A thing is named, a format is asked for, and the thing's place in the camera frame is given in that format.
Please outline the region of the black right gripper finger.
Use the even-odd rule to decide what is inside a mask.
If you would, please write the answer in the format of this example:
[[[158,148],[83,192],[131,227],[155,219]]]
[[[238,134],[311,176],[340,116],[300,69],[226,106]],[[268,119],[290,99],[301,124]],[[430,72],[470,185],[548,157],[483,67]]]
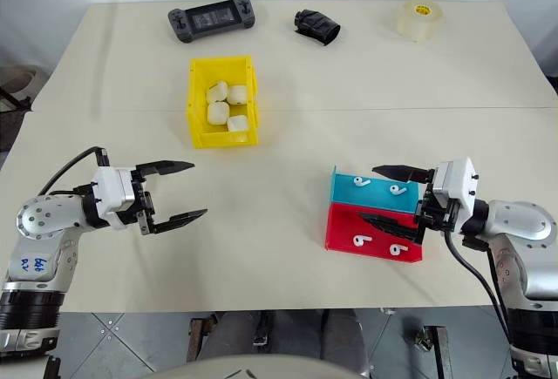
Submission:
[[[375,166],[371,170],[387,179],[400,182],[412,181],[420,184],[431,183],[435,174],[434,169],[421,169],[406,165],[382,165]]]
[[[398,238],[407,239],[413,244],[422,245],[424,240],[424,230],[422,228],[413,228],[401,225],[396,219],[389,218],[374,213],[359,213],[358,216],[372,225],[376,229],[396,236]]]

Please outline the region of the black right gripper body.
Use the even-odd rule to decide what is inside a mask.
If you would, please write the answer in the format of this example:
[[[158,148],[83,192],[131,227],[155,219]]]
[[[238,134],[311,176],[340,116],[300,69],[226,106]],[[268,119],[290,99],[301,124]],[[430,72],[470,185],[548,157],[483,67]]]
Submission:
[[[415,211],[415,222],[418,232],[425,230],[453,232],[458,219],[460,203],[456,199],[448,199],[441,205],[433,192],[433,183],[426,185],[423,198],[418,202]]]

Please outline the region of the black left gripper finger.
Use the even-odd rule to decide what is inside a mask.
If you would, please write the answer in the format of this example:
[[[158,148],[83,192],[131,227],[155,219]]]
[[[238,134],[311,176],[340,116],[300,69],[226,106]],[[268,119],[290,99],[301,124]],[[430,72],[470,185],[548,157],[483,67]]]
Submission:
[[[146,176],[159,174],[168,175],[172,173],[179,173],[187,169],[195,167],[194,163],[177,160],[160,160],[144,164],[136,165],[135,178],[144,179]]]
[[[197,220],[198,218],[206,214],[207,211],[207,209],[201,209],[197,211],[177,214],[171,216],[169,220],[160,223],[155,223],[150,214],[148,214],[146,211],[141,211],[139,213],[139,229],[142,235],[159,234],[172,231],[174,229],[184,227],[194,220]]]

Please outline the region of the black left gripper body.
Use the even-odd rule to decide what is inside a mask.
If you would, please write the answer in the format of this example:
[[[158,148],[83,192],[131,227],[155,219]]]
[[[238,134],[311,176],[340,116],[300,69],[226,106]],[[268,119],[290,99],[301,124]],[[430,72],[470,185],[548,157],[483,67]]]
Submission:
[[[134,214],[140,227],[153,227],[153,203],[150,193],[144,190],[146,179],[139,170],[132,170],[131,177],[134,202],[128,211]]]

